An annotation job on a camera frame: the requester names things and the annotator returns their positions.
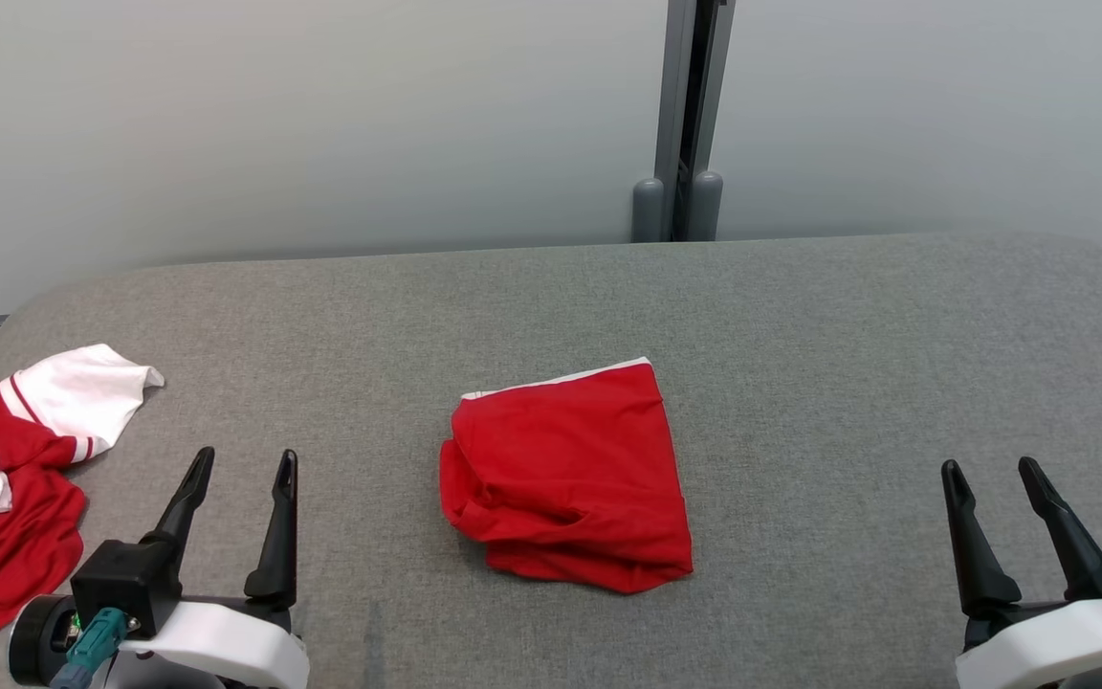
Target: folded red cloth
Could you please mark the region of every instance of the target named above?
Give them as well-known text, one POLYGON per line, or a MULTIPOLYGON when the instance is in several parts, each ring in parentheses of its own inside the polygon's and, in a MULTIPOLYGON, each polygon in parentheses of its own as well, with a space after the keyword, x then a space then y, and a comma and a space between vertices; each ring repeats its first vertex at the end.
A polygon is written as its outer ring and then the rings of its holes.
POLYGON ((648 359, 463 396, 441 506, 521 577, 648 591, 692 571, 670 427, 648 359))

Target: gray fabric tabletop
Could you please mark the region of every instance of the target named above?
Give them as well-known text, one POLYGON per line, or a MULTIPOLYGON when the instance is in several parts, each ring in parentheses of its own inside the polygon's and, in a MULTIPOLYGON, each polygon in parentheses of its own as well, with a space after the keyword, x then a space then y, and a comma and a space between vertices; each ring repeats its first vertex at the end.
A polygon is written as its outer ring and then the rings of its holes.
POLYGON ((953 686, 941 462, 961 462, 1027 599, 1063 583, 1020 454, 1102 541, 1102 249, 1080 240, 166 267, 32 301, 0 332, 0 378, 96 342, 168 385, 74 472, 86 555, 142 536, 214 445, 183 580, 240 594, 272 471, 296 450, 293 620, 315 688, 953 686), (673 432, 694 574, 624 598, 486 569, 439 505, 458 396, 640 356, 673 432))

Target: gray plastic object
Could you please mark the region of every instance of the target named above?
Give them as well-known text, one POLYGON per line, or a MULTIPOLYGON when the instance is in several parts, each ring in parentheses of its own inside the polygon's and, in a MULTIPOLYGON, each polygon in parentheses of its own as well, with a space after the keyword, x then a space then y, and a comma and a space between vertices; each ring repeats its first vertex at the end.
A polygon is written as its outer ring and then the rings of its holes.
POLYGON ((661 241, 661 211, 665 184, 660 179, 642 179, 631 189, 631 241, 661 241))
POLYGON ((722 175, 702 171, 692 180, 690 215, 687 217, 688 241, 715 241, 716 218, 722 214, 722 175))

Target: red fabric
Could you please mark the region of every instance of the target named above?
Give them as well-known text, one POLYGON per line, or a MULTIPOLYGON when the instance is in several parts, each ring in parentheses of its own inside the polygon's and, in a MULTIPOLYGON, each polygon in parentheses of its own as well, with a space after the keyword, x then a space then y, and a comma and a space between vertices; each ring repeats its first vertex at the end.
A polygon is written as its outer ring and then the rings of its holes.
POLYGON ((691 574, 692 542, 652 366, 463 400, 441 506, 487 566, 637 593, 691 574))
POLYGON ((56 471, 69 465, 75 445, 13 417, 0 396, 0 469, 11 485, 11 510, 0 514, 0 627, 31 598, 53 592, 84 552, 76 531, 84 493, 56 471))

